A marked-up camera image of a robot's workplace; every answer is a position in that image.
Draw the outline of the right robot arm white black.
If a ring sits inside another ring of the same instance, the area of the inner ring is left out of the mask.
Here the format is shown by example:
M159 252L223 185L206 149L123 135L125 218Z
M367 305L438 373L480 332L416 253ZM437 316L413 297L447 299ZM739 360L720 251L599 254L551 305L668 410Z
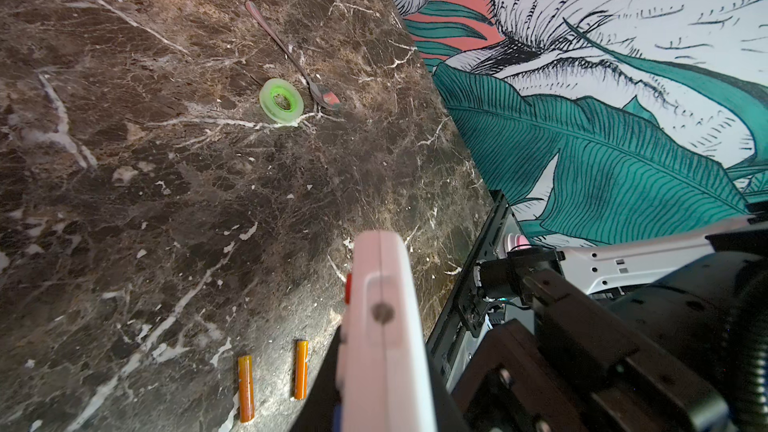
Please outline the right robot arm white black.
M429 341L470 431L763 431L767 208L695 232L534 245L494 205Z

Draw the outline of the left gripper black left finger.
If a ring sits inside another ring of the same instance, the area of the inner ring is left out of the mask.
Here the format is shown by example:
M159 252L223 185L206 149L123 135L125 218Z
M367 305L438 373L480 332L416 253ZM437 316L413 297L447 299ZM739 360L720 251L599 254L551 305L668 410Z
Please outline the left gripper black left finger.
M340 332L341 327L338 327L291 431L333 432L339 429L341 398L336 387L336 373Z

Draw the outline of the white remote control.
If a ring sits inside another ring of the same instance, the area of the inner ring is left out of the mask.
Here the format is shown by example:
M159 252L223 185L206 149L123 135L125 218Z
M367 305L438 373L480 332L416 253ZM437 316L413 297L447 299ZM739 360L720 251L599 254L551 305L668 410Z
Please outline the white remote control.
M397 233L355 238L345 304L335 378L339 430L436 430L413 274Z

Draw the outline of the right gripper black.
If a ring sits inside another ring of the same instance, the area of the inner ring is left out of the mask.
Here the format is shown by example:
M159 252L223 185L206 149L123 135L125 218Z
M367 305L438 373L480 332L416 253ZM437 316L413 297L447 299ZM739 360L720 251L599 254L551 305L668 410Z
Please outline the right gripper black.
M535 327L488 332L452 397L476 429L726 431L722 395L552 270L524 279Z

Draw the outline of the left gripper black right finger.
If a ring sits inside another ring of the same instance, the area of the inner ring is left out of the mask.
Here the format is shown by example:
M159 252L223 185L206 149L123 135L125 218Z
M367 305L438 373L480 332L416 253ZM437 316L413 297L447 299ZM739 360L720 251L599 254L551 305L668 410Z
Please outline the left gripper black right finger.
M427 358L434 413L438 432L470 432L451 394L448 392L437 367Z

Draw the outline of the orange AAA battery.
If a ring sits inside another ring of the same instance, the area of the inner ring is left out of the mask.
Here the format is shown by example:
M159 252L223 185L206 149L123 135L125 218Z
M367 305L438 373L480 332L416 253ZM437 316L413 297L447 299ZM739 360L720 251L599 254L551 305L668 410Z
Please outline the orange AAA battery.
M253 358L240 356L237 360L239 420L246 424L255 417Z
M306 399L308 393L309 342L307 340L296 341L294 359L293 398L296 401L302 401Z

